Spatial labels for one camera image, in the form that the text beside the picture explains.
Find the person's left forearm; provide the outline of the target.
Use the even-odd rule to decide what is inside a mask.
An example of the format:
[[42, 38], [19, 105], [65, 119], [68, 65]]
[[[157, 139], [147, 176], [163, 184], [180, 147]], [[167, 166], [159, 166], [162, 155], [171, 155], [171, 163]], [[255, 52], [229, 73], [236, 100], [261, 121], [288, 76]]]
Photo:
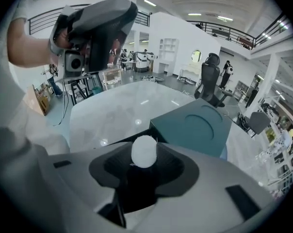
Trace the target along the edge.
[[48, 39], [25, 34], [24, 19], [13, 20], [7, 32], [8, 60], [15, 66], [31, 68], [53, 63]]

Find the black office chair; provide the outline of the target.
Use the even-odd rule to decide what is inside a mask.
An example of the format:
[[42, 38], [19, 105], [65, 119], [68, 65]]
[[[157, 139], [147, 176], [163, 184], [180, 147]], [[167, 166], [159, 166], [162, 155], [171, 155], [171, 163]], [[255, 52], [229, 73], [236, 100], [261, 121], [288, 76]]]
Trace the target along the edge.
[[215, 95], [216, 82], [220, 75], [220, 58], [215, 53], [209, 53], [205, 62], [202, 63], [201, 67], [201, 83], [196, 88], [194, 93], [195, 99], [203, 99], [204, 101], [211, 104], [213, 107], [225, 107], [223, 101], [226, 97], [232, 97], [232, 92], [222, 90], [222, 98], [219, 99]]

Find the wooden cabinet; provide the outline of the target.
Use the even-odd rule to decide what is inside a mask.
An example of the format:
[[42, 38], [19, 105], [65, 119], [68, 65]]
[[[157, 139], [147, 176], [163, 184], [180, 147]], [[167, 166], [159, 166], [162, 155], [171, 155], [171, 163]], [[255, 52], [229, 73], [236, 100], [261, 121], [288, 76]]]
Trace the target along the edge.
[[27, 87], [26, 93], [23, 97], [23, 101], [32, 110], [37, 113], [46, 116], [50, 109], [51, 93], [49, 92], [49, 87], [42, 83], [37, 88], [32, 84]]

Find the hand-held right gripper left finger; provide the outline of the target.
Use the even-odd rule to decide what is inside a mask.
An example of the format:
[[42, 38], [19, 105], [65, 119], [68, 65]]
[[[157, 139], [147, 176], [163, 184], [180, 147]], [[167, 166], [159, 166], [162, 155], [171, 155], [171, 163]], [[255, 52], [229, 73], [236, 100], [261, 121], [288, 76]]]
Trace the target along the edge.
[[49, 178], [61, 202], [65, 233], [131, 233], [118, 188], [130, 167], [132, 143], [49, 156]]

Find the black and white floor device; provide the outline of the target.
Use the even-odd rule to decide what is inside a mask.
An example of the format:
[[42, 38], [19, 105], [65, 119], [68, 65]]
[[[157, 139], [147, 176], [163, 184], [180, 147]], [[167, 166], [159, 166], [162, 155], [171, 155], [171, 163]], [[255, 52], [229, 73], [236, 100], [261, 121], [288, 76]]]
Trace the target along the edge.
[[164, 79], [163, 78], [160, 78], [160, 77], [156, 77], [156, 76], [143, 76], [141, 78], [142, 81], [150, 81], [150, 82], [154, 82], [154, 83], [158, 83], [158, 82], [163, 82]]
[[177, 77], [177, 80], [180, 82], [190, 84], [190, 85], [196, 85], [196, 81], [191, 80], [190, 78], [187, 78], [187, 77], [180, 76], [180, 77]]

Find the black balcony railing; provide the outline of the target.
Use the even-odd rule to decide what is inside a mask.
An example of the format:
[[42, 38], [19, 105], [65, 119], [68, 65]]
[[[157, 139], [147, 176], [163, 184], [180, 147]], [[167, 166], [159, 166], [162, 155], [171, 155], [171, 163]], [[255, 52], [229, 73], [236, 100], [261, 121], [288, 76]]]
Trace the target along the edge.
[[[32, 35], [46, 28], [53, 27], [62, 10], [63, 7], [56, 8], [28, 19], [29, 34]], [[141, 10], [138, 10], [138, 14], [134, 22], [149, 27], [150, 15], [145, 12], [142, 12]]]
[[195, 25], [213, 37], [218, 37], [226, 41], [236, 43], [243, 46], [244, 48], [247, 48], [248, 50], [252, 50], [256, 46], [255, 37], [235, 28], [204, 21], [187, 20], [187, 22]]
[[291, 27], [291, 21], [282, 12], [261, 34], [259, 34], [255, 40], [252, 48], [255, 48], [264, 42], [271, 40], [280, 33], [286, 31]]

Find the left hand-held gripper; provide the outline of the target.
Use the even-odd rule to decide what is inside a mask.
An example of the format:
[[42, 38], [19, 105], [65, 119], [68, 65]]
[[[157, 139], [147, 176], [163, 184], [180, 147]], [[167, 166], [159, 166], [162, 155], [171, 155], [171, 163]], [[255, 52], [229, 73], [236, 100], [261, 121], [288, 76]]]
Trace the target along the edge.
[[68, 31], [70, 43], [90, 42], [88, 72], [107, 68], [114, 42], [124, 44], [138, 14], [130, 0], [103, 0], [75, 11], [66, 5], [60, 12], [49, 37], [49, 47], [59, 55], [64, 47], [57, 40]]

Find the white mobile robot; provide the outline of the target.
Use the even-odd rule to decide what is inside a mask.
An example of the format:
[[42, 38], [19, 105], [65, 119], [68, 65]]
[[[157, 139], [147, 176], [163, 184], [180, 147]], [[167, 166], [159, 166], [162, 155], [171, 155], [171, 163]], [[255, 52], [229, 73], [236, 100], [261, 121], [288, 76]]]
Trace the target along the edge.
[[154, 61], [156, 55], [153, 52], [147, 52], [147, 57], [142, 55], [142, 52], [133, 53], [133, 68], [135, 72], [147, 72], [150, 69], [150, 64]]

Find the white shelving rack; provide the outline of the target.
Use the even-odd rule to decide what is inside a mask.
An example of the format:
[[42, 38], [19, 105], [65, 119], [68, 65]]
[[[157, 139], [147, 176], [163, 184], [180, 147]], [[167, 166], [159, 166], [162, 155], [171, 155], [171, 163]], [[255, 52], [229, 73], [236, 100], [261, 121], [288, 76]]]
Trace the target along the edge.
[[267, 173], [263, 185], [275, 199], [284, 196], [293, 184], [293, 113], [281, 98], [264, 97], [258, 107], [270, 122], [257, 137], [263, 145], [257, 159]]

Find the grey chair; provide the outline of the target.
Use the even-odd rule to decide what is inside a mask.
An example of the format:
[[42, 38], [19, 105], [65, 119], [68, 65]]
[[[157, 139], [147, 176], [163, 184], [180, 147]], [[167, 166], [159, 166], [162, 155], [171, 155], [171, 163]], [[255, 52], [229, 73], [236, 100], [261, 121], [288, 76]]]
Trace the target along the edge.
[[246, 133], [251, 130], [254, 134], [251, 136], [252, 138], [255, 135], [259, 135], [263, 130], [270, 125], [270, 118], [267, 116], [265, 112], [253, 112], [250, 117], [245, 117], [247, 129]]

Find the white shelf cabinet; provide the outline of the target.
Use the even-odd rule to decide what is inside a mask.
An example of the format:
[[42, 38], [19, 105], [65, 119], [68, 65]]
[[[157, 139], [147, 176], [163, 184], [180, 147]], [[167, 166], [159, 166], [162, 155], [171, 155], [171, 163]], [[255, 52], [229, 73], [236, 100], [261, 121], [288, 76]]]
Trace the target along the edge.
[[178, 54], [179, 40], [177, 38], [163, 38], [159, 45], [159, 72], [166, 72], [172, 76]]

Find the group of ceiling strip lights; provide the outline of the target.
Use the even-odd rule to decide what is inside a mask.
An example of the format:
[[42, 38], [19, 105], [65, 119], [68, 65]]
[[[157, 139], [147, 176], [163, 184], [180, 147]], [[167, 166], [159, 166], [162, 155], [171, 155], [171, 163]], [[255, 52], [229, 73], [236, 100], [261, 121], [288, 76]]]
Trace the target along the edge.
[[[280, 15], [280, 12], [276, 13], [275, 19]], [[217, 23], [225, 26], [229, 26], [237, 29], [236, 23], [237, 19], [232, 16], [223, 16], [217, 13], [209, 13], [209, 12], [189, 12], [186, 14], [186, 21], [204, 21]], [[253, 37], [257, 37], [259, 34], [263, 32], [274, 20], [268, 21], [264, 17], [260, 17], [257, 21], [264, 22], [265, 26], [262, 29], [254, 30], [250, 32], [249, 30], [240, 30], [244, 33], [247, 33]], [[239, 55], [244, 57], [245, 59], [250, 58], [251, 52], [258, 53], [261, 50], [266, 49], [267, 47], [271, 47], [277, 43], [283, 43], [286, 40], [293, 40], [293, 28], [292, 26], [286, 31], [280, 33], [276, 37], [273, 37], [271, 40], [264, 42], [263, 44], [253, 48], [252, 50], [248, 50], [241, 45], [238, 45], [233, 42], [226, 41], [224, 39], [213, 37], [221, 44], [221, 51], [230, 55]], [[293, 53], [289, 55], [284, 55], [280, 61], [280, 68], [278, 69], [278, 74], [275, 80], [274, 86], [277, 88], [277, 91], [281, 93], [282, 99], [287, 102], [293, 104]]]

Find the white console table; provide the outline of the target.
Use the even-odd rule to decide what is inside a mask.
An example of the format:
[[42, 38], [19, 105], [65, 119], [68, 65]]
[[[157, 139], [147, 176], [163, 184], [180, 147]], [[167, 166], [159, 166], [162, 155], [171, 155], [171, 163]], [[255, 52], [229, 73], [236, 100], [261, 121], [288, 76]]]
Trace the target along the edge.
[[201, 78], [201, 66], [196, 64], [182, 65], [180, 73], [182, 77], [186, 77], [197, 82]]

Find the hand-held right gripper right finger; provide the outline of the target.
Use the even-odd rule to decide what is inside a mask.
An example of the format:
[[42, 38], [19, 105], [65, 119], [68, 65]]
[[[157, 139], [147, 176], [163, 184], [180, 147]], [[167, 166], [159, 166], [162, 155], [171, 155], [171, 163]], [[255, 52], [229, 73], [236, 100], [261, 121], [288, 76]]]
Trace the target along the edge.
[[[230, 162], [165, 144], [191, 158], [199, 168], [196, 183], [182, 196], [160, 198], [136, 226], [137, 233], [250, 233], [273, 213], [276, 202], [258, 182]], [[258, 208], [245, 219], [227, 192], [241, 187]]]

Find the teal box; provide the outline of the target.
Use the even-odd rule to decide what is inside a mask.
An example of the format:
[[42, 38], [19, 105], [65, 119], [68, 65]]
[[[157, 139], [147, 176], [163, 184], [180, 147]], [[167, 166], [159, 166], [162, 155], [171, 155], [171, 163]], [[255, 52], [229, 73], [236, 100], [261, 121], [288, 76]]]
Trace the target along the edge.
[[194, 100], [150, 121], [159, 141], [228, 159], [231, 120], [203, 99]]

